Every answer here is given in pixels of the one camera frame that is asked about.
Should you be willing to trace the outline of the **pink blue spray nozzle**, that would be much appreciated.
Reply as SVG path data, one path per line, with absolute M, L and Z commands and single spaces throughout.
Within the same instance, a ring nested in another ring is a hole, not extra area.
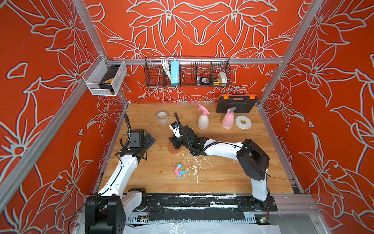
M 186 160 L 190 156 L 189 151 L 180 151 L 177 154 L 177 160 L 176 163 L 173 166 L 173 172 L 175 174 L 175 177 L 180 180 L 182 176 L 189 172 L 189 169 L 185 165 Z

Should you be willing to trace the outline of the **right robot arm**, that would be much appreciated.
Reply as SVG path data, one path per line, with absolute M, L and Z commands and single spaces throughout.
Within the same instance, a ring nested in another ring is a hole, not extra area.
M 173 136 L 169 138 L 175 149 L 186 147 L 194 156 L 218 156 L 232 159 L 241 165 L 251 179 L 252 193 L 250 205 L 256 211 L 266 211 L 269 206 L 270 191 L 267 185 L 270 157 L 253 140 L 230 143 L 198 137 L 187 125 L 180 127 L 174 122 L 169 126 Z

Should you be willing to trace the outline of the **pink spray bottle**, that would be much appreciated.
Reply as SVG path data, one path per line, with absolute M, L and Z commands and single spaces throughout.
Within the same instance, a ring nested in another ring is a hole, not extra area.
M 225 129 L 231 129 L 235 123 L 235 116 L 231 112 L 227 112 L 225 117 L 222 120 L 222 126 Z

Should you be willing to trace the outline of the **white spray bottle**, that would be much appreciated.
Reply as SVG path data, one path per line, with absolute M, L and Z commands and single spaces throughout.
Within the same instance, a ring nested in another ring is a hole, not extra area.
M 198 128 L 204 130 L 204 129 L 207 129 L 208 126 L 209 126 L 208 114 L 202 113 L 198 119 Z

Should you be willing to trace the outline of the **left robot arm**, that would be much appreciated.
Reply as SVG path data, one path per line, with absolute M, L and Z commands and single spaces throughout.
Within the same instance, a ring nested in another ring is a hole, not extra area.
M 128 141 L 116 153 L 119 163 L 97 195 L 88 197 L 84 205 L 86 234 L 122 234 L 127 218 L 137 208 L 147 207 L 147 192 L 135 188 L 124 194 L 131 175 L 141 160 L 148 159 L 147 150 L 155 138 L 145 130 L 127 132 Z

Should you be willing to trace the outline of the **clear reddish spray bottle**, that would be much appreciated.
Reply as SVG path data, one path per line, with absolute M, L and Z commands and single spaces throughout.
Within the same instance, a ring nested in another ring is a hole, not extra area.
M 176 155 L 176 154 L 178 154 L 180 151 L 181 151 L 181 147 L 180 148 L 178 148 L 178 149 L 176 149 L 173 145 L 170 145 L 169 146 L 169 152 L 171 153 L 171 154 L 173 154 L 173 155 Z

